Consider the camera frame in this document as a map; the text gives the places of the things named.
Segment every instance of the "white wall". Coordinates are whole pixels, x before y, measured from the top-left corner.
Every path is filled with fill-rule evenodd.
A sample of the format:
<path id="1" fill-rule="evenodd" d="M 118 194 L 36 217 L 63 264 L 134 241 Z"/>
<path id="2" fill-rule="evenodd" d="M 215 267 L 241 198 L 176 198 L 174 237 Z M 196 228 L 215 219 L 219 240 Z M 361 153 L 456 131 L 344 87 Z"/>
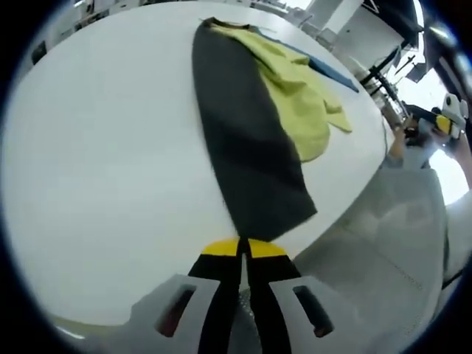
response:
<path id="1" fill-rule="evenodd" d="M 388 24 L 360 7 L 340 31 L 336 50 L 369 68 L 379 64 L 402 41 Z"/>

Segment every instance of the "dark gray fabric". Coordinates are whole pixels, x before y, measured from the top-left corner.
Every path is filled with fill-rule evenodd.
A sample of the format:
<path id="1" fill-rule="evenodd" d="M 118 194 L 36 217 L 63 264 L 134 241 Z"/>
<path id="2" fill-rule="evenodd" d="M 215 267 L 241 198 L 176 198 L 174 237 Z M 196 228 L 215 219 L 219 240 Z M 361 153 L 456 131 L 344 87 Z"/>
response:
<path id="1" fill-rule="evenodd" d="M 270 241 L 315 214 L 251 52 L 207 20 L 195 33 L 192 66 L 206 146 L 239 236 Z"/>

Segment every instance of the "table surface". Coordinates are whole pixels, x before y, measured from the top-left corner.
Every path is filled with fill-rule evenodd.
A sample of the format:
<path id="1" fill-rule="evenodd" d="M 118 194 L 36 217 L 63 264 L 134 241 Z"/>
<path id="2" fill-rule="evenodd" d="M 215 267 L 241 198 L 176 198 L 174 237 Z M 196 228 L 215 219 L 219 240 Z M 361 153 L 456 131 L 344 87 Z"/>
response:
<path id="1" fill-rule="evenodd" d="M 192 83 L 193 36 L 211 16 L 263 27 L 354 80 L 284 19 L 211 2 L 140 7 L 53 48 L 11 97 L 1 169 L 13 253 L 53 315 L 123 323 L 138 299 L 172 274 L 186 274 L 206 244 L 236 235 Z M 318 213 L 276 241 L 292 257 L 354 202 L 392 142 L 363 89 L 323 83 L 341 100 L 353 132 L 331 128 L 326 152 L 302 166 Z"/>

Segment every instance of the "blue fabric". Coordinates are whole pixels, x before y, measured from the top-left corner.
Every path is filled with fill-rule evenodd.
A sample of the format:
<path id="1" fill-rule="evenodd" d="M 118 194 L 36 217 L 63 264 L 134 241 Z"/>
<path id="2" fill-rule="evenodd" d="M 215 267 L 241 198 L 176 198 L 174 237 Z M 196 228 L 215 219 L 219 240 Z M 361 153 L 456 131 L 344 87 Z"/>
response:
<path id="1" fill-rule="evenodd" d="M 308 64 L 308 66 L 311 67 L 314 71 L 319 72 L 320 74 L 326 77 L 329 77 L 330 79 L 335 80 L 336 82 L 352 89 L 355 92 L 359 92 L 359 89 L 355 87 L 351 79 L 340 74 L 339 72 L 337 72 L 335 69 L 333 69 L 331 66 L 327 65 L 325 62 L 321 61 L 320 59 L 317 59 L 314 56 L 309 55 L 308 53 L 305 53 L 302 50 L 295 48 L 294 46 L 291 46 L 290 44 L 283 43 L 274 38 L 270 38 L 267 35 L 262 34 L 258 28 L 256 28 L 256 33 L 266 39 L 269 39 L 270 41 L 282 44 L 283 46 L 286 46 L 287 48 L 292 49 L 295 52 L 306 55 L 310 59 L 310 63 Z"/>

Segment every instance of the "yellow object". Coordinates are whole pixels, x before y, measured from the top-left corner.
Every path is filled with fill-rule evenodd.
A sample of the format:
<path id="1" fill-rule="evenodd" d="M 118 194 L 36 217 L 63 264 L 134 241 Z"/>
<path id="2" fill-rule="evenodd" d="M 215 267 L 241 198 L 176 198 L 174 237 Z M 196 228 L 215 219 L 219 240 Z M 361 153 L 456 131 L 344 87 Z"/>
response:
<path id="1" fill-rule="evenodd" d="M 213 25 L 241 42 L 255 56 L 261 78 L 279 112 L 280 123 L 295 144 L 300 160 L 322 155 L 330 139 L 328 123 L 345 132 L 352 128 L 339 101 L 323 86 L 303 54 L 246 29 Z"/>
<path id="2" fill-rule="evenodd" d="M 272 243 L 249 239 L 251 256 L 253 258 L 286 256 L 285 251 Z"/>
<path id="3" fill-rule="evenodd" d="M 436 124 L 443 133 L 451 133 L 451 120 L 449 118 L 446 118 L 442 115 L 436 116 Z"/>
<path id="4" fill-rule="evenodd" d="M 211 254 L 212 256 L 231 256 L 235 257 L 237 254 L 237 245 L 239 238 L 232 238 L 229 240 L 222 240 L 208 245 L 201 253 Z"/>

